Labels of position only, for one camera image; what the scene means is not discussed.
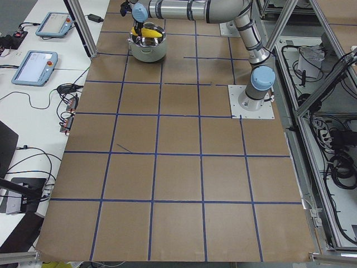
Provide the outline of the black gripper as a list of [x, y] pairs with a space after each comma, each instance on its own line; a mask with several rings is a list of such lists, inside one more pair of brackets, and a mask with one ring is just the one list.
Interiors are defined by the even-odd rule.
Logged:
[[[133, 6], [137, 3], [137, 0], [125, 0], [120, 5], [121, 16], [126, 16], [127, 13], [132, 13]], [[137, 36], [142, 36], [143, 23], [136, 21], [134, 24], [134, 30]]]

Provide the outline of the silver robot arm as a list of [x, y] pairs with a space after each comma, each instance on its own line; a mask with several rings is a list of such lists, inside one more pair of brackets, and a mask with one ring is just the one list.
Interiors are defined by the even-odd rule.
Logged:
[[220, 26], [222, 36], [238, 36], [249, 54], [252, 67], [250, 80], [238, 97], [239, 105], [247, 111], [259, 110], [276, 74], [270, 64], [272, 52], [265, 47], [252, 14], [252, 1], [124, 1], [120, 13], [130, 13], [134, 31], [144, 35], [144, 25], [150, 18], [159, 20], [204, 21]]

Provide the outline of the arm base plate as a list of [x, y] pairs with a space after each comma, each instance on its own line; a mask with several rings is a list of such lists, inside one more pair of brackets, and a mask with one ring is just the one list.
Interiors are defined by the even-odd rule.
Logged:
[[219, 24], [220, 36], [223, 37], [240, 37], [239, 31], [234, 21], [224, 22]]
[[231, 117], [233, 119], [274, 119], [272, 100], [268, 93], [261, 100], [246, 95], [246, 85], [228, 85]]

